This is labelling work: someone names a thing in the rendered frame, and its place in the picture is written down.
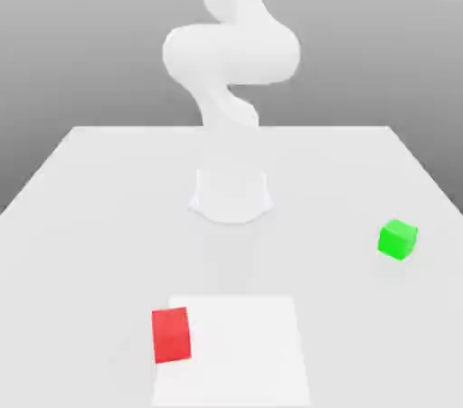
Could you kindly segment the small red cube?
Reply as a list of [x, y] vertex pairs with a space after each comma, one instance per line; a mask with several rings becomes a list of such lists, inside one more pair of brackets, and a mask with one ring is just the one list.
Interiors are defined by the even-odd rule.
[[153, 310], [152, 334], [157, 364], [182, 361], [192, 357], [186, 307]]

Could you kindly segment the small green cube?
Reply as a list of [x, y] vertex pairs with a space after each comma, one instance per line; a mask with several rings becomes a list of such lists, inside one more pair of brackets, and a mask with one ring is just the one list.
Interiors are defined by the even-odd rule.
[[415, 226], [391, 219], [380, 230], [377, 249], [395, 260], [404, 261], [414, 249], [418, 232]]

